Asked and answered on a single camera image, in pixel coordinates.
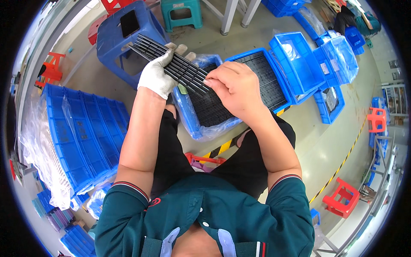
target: label on crate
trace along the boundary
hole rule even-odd
[[[328,71],[327,65],[325,63],[321,63],[321,69],[323,70],[324,74],[329,74],[330,72]]]
[[[335,59],[331,60],[331,65],[332,65],[332,68],[334,69],[335,72],[339,71],[339,67],[338,67],[337,61]]]

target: gloved hand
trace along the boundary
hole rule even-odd
[[[187,51],[187,46],[181,44],[177,47],[174,43],[168,43],[165,46],[168,48],[167,52],[163,56],[152,60],[144,67],[137,90],[141,86],[146,87],[167,100],[173,88],[178,85],[178,82],[164,73],[164,67],[171,62],[174,53],[183,55]],[[192,61],[196,58],[196,54],[190,52],[185,58]]]

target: blue plastic stool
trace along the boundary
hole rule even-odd
[[[171,11],[179,9],[190,9],[191,17],[173,20]],[[194,28],[203,26],[201,17],[200,0],[161,0],[161,12],[167,32],[173,32],[173,27],[194,25]]]
[[[129,37],[123,38],[120,18],[132,10],[136,13],[140,29]],[[141,71],[147,61],[138,56],[137,53],[134,53],[127,45],[134,43],[137,39],[137,35],[140,33],[161,44],[171,42],[158,20],[142,0],[135,1],[108,17],[101,23],[97,33],[98,59],[111,72],[127,82],[134,89],[137,89]],[[128,58],[131,54],[136,55],[135,65],[141,66],[141,71],[136,75],[127,73],[123,66],[123,59]]]

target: phone screen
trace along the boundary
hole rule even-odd
[[[123,32],[123,38],[126,38],[140,29],[140,24],[137,21],[136,12],[134,10],[129,11],[120,18],[121,30]]]

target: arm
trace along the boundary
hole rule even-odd
[[[369,20],[367,19],[367,16],[365,15],[365,13],[362,12],[361,17],[363,18],[365,24],[367,25],[367,28],[372,30],[373,27],[372,27],[371,23],[369,22]]]
[[[146,87],[137,91],[124,139],[116,182],[128,181],[150,195],[166,100]]]
[[[254,131],[268,170],[268,187],[282,176],[301,177],[297,155],[264,106],[255,73],[245,64],[225,62],[206,77],[205,83],[221,99],[223,105]]]

